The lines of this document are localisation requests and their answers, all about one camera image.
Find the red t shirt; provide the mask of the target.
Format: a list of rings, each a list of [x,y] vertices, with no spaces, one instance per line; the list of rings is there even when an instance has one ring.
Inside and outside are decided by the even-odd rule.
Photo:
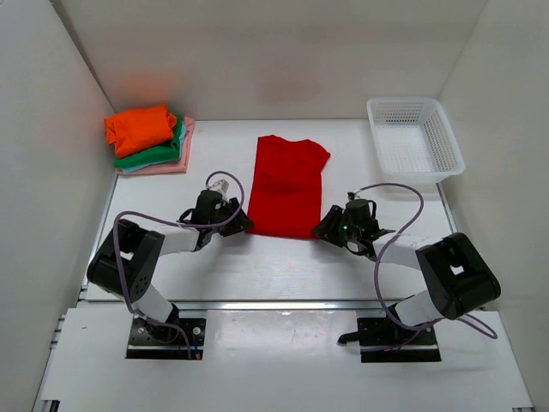
[[[317,142],[260,136],[248,216],[255,235],[315,239],[321,220],[322,171],[330,153]]]

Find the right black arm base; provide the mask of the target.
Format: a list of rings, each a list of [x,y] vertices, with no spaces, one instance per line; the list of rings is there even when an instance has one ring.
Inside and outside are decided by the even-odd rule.
[[[362,363],[430,363],[442,357],[433,328],[406,330],[388,318],[357,318],[357,330],[342,334],[337,343],[359,344]]]

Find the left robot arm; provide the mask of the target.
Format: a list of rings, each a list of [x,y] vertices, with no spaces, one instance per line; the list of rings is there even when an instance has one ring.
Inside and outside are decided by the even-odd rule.
[[[152,230],[122,215],[88,265],[87,280],[124,301],[159,341],[169,342],[179,331],[178,309],[152,285],[159,259],[200,251],[216,234],[229,237],[253,227],[237,198],[210,189],[176,222]]]

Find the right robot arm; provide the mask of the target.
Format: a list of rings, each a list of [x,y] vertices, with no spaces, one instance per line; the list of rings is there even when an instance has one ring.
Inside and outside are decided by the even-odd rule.
[[[374,288],[388,318],[384,332],[391,342],[404,343],[416,330],[441,319],[460,320],[501,296],[498,279],[467,235],[425,238],[384,229],[376,211],[372,200],[353,199],[345,208],[334,205],[312,234],[374,263]],[[382,263],[419,271],[426,290],[387,305],[379,280]]]

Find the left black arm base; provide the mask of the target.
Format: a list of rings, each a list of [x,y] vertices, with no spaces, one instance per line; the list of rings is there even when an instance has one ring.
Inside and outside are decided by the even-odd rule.
[[[126,358],[132,360],[201,361],[204,356],[206,318],[188,317],[179,313],[179,327],[187,341],[177,330],[147,324],[134,317],[127,342]]]

